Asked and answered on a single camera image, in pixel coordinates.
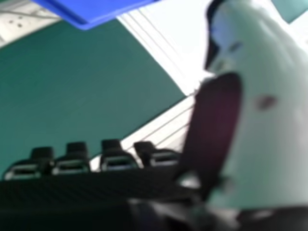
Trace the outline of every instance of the blue object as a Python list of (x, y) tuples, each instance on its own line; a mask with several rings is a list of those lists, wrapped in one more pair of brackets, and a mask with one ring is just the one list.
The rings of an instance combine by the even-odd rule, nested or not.
[(73, 26), (88, 30), (158, 0), (33, 0)]

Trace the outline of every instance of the white panel with holes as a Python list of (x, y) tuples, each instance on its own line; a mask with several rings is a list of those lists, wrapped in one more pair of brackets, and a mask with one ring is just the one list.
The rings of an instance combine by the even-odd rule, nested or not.
[(0, 4), (0, 47), (42, 29), (60, 18), (29, 0), (9, 0)]

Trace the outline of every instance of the green mat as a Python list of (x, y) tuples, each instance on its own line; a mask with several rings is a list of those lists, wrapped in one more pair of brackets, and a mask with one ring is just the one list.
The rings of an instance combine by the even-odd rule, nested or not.
[(124, 138), (184, 98), (118, 22), (57, 23), (0, 50), (0, 170), (38, 146)]

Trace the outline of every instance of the green surface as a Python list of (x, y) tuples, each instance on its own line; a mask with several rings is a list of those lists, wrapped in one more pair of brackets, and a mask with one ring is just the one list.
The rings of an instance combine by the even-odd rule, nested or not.
[(123, 138), (184, 95), (118, 22), (60, 22), (0, 50), (0, 170), (31, 148)]
[(308, 10), (308, 0), (272, 0), (272, 2), (284, 20), (289, 23)]

